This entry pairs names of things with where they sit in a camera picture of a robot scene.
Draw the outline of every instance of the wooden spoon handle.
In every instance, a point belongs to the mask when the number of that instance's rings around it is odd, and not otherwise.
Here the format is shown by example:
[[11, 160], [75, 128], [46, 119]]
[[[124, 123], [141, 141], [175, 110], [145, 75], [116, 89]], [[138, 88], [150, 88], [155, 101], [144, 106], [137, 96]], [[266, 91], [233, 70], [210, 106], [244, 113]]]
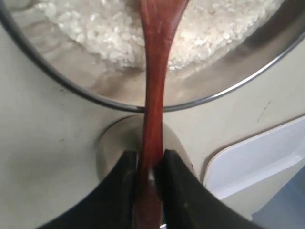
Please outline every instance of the wooden spoon handle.
[[135, 201], [137, 229], [160, 228], [162, 201], [149, 176], [163, 158], [164, 81], [172, 42], [187, 3], [188, 0], [140, 0], [146, 49], [146, 102]]

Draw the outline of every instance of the rice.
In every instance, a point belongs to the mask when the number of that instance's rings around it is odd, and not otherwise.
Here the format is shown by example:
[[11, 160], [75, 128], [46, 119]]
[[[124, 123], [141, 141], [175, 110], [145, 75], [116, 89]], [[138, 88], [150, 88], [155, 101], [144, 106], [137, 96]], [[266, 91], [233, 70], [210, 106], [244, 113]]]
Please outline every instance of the rice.
[[[190, 0], [169, 70], [216, 60], [264, 24], [284, 0]], [[145, 69], [137, 0], [41, 0], [38, 9], [72, 40], [119, 69]]]

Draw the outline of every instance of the kitchen counter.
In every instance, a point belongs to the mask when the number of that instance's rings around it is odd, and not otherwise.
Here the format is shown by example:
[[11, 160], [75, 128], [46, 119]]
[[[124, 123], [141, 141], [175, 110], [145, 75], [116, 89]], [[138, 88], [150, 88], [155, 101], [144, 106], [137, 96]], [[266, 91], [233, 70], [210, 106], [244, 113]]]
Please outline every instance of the kitchen counter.
[[[97, 186], [94, 143], [107, 126], [130, 114], [62, 88], [2, 27], [0, 53], [0, 227], [33, 228]], [[219, 149], [305, 113], [304, 58], [305, 42], [235, 92], [164, 115], [198, 177]]]

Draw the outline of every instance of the metal base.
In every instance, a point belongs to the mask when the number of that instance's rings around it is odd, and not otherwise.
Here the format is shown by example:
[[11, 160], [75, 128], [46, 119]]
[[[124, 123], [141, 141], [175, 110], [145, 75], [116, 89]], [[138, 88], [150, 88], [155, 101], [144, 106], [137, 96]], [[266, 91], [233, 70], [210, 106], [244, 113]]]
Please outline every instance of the metal base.
[[[100, 180], [103, 180], [121, 157], [123, 151], [139, 152], [142, 142], [143, 115], [125, 118], [109, 127], [98, 143], [96, 167]], [[187, 167], [193, 172], [193, 166], [176, 134], [163, 123], [164, 149], [178, 152]]]

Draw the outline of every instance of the white plastic container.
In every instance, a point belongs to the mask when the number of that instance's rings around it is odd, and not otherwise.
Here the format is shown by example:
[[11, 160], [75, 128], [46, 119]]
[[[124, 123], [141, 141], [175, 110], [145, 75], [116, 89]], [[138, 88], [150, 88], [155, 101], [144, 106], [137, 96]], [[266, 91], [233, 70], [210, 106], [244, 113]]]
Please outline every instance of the white plastic container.
[[251, 219], [305, 164], [305, 117], [219, 152], [204, 186]]

